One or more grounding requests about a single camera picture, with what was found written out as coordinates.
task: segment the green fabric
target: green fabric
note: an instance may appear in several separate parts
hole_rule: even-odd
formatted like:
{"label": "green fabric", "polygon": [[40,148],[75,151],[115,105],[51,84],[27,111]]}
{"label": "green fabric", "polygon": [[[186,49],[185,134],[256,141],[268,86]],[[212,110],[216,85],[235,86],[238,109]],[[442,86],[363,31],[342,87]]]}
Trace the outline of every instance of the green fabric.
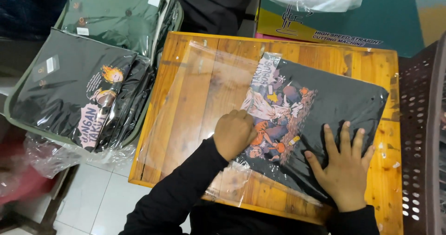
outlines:
{"label": "green fabric", "polygon": [[112,46],[123,47],[150,57],[159,6],[148,0],[69,0],[62,30],[78,33],[87,28],[88,37]]}

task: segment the right hand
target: right hand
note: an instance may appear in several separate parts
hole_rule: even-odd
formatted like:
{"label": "right hand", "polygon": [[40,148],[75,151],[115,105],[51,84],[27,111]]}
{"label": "right hand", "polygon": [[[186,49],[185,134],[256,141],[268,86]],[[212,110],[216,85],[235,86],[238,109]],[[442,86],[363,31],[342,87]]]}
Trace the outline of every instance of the right hand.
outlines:
{"label": "right hand", "polygon": [[254,119],[246,110],[233,110],[217,122],[214,142],[220,155],[231,161],[256,138]]}
{"label": "right hand", "polygon": [[305,157],[320,186],[333,198],[340,212],[355,211],[367,204],[364,194],[367,187],[367,171],[375,146],[367,149],[361,158],[365,130],[359,129],[350,145],[350,122],[345,122],[341,130],[341,152],[338,152],[333,133],[324,125],[325,145],[328,153],[328,166],[322,170],[313,153],[305,152]]}

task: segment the cardboard box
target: cardboard box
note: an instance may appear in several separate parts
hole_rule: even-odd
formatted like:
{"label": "cardboard box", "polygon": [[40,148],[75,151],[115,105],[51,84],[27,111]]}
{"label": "cardboard box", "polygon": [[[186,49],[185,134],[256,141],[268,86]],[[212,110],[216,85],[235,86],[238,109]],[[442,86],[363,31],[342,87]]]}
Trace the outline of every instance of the cardboard box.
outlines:
{"label": "cardboard box", "polygon": [[446,0],[363,0],[345,13],[297,12],[261,0],[257,32],[316,43],[397,50],[412,57],[446,30]]}

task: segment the black sleeve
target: black sleeve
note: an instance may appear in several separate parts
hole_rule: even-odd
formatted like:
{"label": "black sleeve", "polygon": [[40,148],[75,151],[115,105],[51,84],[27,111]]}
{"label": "black sleeve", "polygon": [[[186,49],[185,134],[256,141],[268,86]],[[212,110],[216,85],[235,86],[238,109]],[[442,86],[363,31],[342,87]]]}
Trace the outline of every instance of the black sleeve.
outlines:
{"label": "black sleeve", "polygon": [[376,226],[375,208],[367,205],[363,209],[336,213],[327,222],[331,235],[379,235]]}
{"label": "black sleeve", "polygon": [[228,162],[217,152],[213,138],[204,140],[182,165],[137,202],[119,235],[181,234],[179,225],[226,166]]}

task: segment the wooden table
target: wooden table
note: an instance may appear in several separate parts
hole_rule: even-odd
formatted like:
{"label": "wooden table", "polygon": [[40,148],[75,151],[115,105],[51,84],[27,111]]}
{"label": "wooden table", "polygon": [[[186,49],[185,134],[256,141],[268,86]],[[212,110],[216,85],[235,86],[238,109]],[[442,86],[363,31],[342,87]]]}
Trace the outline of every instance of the wooden table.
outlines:
{"label": "wooden table", "polygon": [[[200,56],[197,48],[190,47],[191,42],[203,48]],[[374,83],[390,92],[375,136],[377,150],[368,172],[366,201],[375,206],[381,234],[402,235],[398,60],[397,53],[389,50],[170,32],[129,182],[153,187],[207,138],[218,117],[239,109],[264,52],[282,53],[284,59]],[[186,67],[193,67],[193,72],[185,72]],[[246,85],[231,85],[230,93],[221,94],[221,87],[228,86],[222,83],[225,76],[237,76],[237,84]],[[182,83],[189,86],[181,88]],[[207,98],[208,93],[214,93],[213,97]],[[197,102],[195,108],[191,101]],[[212,107],[212,116],[204,113],[203,105]],[[182,109],[186,108],[193,112],[185,113]],[[157,116],[163,125],[155,122]],[[180,118],[192,124],[183,123],[181,129]],[[196,128],[200,126],[196,122],[201,122],[201,129]],[[152,127],[155,139],[149,135]],[[308,202],[256,172],[235,175],[230,169],[219,174],[203,198],[315,224],[324,224],[330,214],[330,207]]]}

